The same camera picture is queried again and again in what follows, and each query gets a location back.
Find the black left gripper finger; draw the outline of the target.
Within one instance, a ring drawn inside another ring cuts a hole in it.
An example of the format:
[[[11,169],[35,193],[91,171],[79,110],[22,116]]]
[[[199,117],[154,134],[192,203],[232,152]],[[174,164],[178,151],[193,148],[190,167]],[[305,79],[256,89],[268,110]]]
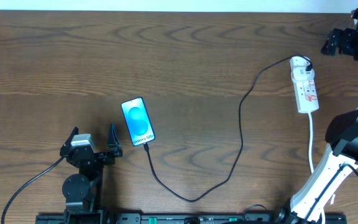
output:
[[[107,147],[110,148],[112,152],[122,152],[122,147],[117,138],[115,126],[112,123],[109,126]]]
[[[71,132],[71,134],[69,135],[68,139],[64,142],[64,144],[62,145],[61,149],[65,149],[71,146],[71,142],[72,139],[75,135],[78,134],[78,128],[75,126]]]

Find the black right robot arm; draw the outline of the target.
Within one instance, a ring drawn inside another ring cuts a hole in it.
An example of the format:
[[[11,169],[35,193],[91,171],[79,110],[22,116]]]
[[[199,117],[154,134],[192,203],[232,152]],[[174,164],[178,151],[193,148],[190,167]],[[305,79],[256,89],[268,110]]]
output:
[[[324,55],[350,55],[358,61],[358,8],[351,12],[353,29],[333,29],[321,48]],[[280,209],[273,223],[327,223],[324,206],[337,188],[358,168],[358,107],[336,116],[329,124],[327,143],[317,166],[310,165],[306,184]]]

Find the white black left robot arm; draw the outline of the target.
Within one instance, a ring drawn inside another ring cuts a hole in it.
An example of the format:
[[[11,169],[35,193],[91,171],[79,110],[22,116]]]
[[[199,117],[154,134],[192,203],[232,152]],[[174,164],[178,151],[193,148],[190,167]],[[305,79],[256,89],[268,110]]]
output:
[[[90,134],[80,134],[73,128],[68,139],[60,148],[60,155],[67,163],[78,169],[64,181],[62,194],[66,209],[65,223],[112,223],[114,216],[101,205],[103,170],[122,156],[122,147],[117,138],[115,126],[109,126],[106,152],[95,152],[95,144]]]

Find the blue Galaxy smartphone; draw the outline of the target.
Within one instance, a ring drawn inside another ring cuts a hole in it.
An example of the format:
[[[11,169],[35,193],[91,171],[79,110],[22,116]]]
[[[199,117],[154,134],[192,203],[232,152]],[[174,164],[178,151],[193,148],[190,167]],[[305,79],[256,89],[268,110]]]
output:
[[[121,103],[121,109],[133,146],[140,146],[155,139],[154,129],[142,97]]]

